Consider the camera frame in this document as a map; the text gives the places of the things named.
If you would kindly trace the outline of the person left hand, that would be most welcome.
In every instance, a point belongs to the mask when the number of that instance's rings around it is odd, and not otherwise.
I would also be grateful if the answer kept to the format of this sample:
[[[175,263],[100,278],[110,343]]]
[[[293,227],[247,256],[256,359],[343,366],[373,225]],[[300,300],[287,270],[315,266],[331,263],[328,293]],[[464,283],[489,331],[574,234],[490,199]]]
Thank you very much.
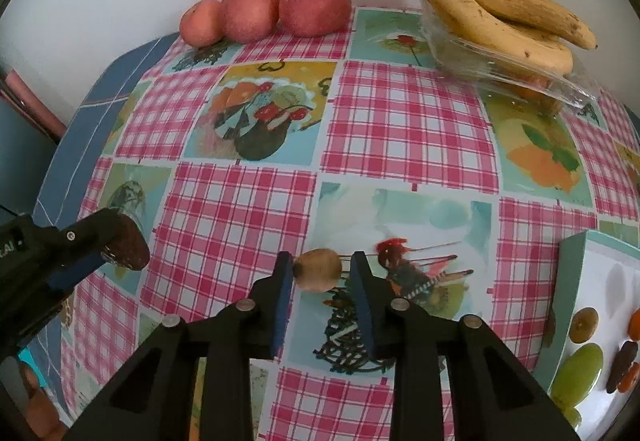
[[[20,372],[28,395],[25,411],[27,424],[39,440],[60,441],[67,427],[62,423],[58,410],[27,363],[20,362]]]

